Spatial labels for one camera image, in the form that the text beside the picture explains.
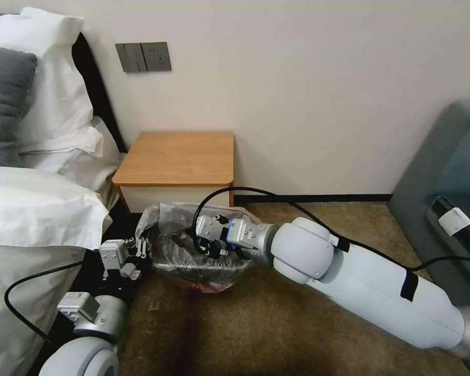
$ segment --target light switch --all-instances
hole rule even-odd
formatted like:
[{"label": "light switch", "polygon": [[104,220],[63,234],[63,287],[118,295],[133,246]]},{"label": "light switch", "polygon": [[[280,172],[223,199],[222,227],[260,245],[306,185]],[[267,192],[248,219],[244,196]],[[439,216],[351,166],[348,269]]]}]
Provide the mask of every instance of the light switch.
[{"label": "light switch", "polygon": [[167,42],[141,43],[145,56],[146,66],[149,71],[171,71],[171,60]]},{"label": "light switch", "polygon": [[119,43],[115,45],[124,72],[171,71],[166,42]]}]

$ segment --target black headboard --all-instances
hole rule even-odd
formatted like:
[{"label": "black headboard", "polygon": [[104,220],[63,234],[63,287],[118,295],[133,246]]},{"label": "black headboard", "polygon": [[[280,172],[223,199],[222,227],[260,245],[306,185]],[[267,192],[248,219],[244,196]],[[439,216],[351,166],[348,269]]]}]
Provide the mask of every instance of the black headboard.
[{"label": "black headboard", "polygon": [[96,60],[90,50],[89,44],[84,35],[80,33],[72,48],[73,61],[80,74],[84,78],[87,92],[92,103],[94,116],[99,116],[104,120],[106,127],[115,139],[120,152],[127,152],[122,135],[116,124],[115,115],[110,105],[108,93],[104,87],[101,73],[96,64]]}]

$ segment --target baseboard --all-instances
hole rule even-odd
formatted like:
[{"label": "baseboard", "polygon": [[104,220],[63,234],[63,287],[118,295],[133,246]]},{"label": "baseboard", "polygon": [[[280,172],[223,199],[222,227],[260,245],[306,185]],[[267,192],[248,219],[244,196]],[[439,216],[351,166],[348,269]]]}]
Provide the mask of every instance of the baseboard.
[{"label": "baseboard", "polygon": [[234,205],[250,203],[316,203],[316,202],[388,202],[392,194],[353,194],[353,195],[234,195]]}]

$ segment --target gray pillow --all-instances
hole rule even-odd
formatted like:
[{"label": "gray pillow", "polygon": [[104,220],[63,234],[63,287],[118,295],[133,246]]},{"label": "gray pillow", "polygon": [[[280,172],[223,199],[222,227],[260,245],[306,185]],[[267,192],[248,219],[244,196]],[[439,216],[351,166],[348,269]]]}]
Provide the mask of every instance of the gray pillow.
[{"label": "gray pillow", "polygon": [[0,166],[22,167],[16,128],[26,110],[37,57],[0,48]]}]

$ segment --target transparent plastic bag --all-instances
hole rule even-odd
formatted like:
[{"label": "transparent plastic bag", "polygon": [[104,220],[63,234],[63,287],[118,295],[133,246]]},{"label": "transparent plastic bag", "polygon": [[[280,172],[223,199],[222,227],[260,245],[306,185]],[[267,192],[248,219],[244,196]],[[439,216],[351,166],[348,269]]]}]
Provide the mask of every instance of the transparent plastic bag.
[{"label": "transparent plastic bag", "polygon": [[[235,283],[251,265],[234,252],[212,259],[198,253],[191,237],[197,204],[157,204],[148,207],[136,228],[136,239],[147,238],[151,245],[152,267],[180,286],[202,292],[220,292]],[[247,218],[261,221],[241,207],[206,205],[202,215],[217,214],[228,219]]]}]

